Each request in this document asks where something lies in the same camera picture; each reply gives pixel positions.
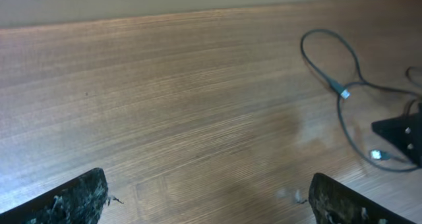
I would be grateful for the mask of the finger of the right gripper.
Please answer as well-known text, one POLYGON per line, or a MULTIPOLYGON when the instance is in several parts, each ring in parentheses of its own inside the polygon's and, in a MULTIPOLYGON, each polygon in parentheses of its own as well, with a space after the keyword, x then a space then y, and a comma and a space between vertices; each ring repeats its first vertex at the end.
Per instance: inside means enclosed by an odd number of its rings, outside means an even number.
POLYGON ((421 166, 421 104, 418 112, 376 121, 372 131, 400 150, 414 165, 421 166))

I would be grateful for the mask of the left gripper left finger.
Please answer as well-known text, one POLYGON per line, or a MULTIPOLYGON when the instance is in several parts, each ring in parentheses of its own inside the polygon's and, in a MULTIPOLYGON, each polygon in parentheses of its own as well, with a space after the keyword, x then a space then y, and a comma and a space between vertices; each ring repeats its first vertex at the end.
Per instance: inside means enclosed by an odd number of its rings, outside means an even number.
POLYGON ((1 214, 7 223, 97 223, 108 201, 104 170, 91 169, 1 214))

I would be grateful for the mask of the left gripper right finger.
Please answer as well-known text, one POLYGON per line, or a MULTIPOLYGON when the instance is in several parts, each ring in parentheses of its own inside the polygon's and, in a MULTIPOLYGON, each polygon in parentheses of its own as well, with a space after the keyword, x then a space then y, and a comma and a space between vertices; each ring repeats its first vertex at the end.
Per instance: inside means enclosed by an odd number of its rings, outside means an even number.
POLYGON ((323 173, 314 174, 308 202, 318 224, 413 224, 323 173))

